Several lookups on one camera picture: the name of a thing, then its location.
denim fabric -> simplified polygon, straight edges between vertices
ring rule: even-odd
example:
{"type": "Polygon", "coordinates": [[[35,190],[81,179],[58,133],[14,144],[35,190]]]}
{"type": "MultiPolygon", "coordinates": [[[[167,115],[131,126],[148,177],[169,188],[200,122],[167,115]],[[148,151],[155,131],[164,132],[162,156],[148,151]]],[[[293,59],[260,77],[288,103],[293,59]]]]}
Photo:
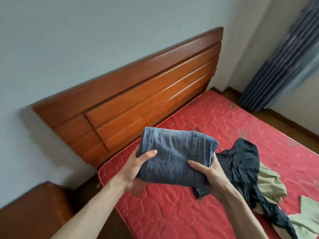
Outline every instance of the denim fabric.
{"type": "Polygon", "coordinates": [[[206,176],[193,170],[187,160],[194,160],[209,167],[217,147],[217,140],[204,133],[146,127],[138,156],[153,149],[157,149],[157,155],[142,165],[138,177],[149,183],[207,185],[206,176]]]}

wooden bed frame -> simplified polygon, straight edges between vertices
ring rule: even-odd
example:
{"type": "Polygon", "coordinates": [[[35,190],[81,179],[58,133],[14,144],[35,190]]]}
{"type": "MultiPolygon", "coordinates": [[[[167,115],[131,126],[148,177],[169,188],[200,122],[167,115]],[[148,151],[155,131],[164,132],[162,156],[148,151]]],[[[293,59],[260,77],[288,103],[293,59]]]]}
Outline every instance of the wooden bed frame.
{"type": "Polygon", "coordinates": [[[33,110],[86,163],[98,168],[205,91],[215,74],[223,28],[89,80],[33,110]]]}

quilted mattress cover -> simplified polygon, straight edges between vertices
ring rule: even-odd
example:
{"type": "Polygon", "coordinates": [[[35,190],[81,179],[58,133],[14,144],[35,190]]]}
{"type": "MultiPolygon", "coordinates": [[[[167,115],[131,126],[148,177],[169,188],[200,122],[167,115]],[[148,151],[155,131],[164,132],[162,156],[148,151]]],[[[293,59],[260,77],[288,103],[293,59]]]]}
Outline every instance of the quilted mattress cover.
{"type": "MultiPolygon", "coordinates": [[[[245,138],[258,147],[260,161],[281,175],[288,192],[280,204],[285,213],[300,213],[300,195],[319,201],[319,156],[216,92],[204,92],[157,127],[206,133],[218,140],[217,152],[245,138]]],[[[100,168],[103,186],[139,141],[100,168]]],[[[235,238],[221,204],[212,195],[196,199],[188,187],[148,184],[139,197],[126,192],[115,208],[135,239],[235,238]]],[[[269,238],[280,238],[262,215],[256,217],[269,238]]]]}

curtain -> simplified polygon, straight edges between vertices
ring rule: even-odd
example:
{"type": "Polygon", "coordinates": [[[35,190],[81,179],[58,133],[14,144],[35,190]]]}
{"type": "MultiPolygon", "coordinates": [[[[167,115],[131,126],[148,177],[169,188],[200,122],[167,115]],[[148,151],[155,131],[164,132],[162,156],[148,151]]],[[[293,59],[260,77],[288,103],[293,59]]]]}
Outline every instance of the curtain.
{"type": "Polygon", "coordinates": [[[257,112],[300,85],[319,67],[319,0],[312,0],[242,93],[239,104],[257,112]]]}

black garment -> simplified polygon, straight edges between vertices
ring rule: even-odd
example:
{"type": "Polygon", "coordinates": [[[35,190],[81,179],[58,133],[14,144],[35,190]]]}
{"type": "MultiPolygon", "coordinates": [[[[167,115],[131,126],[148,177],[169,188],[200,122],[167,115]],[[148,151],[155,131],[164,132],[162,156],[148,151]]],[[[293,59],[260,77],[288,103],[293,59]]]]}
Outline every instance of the black garment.
{"type": "MultiPolygon", "coordinates": [[[[230,150],[216,153],[216,156],[227,178],[243,196],[249,208],[255,209],[256,204],[259,203],[269,222],[287,230],[292,239],[297,239],[297,234],[288,216],[278,205],[269,202],[258,188],[259,155],[257,147],[240,138],[230,150]]],[[[210,194],[207,187],[193,187],[193,189],[198,198],[210,194]]]]}

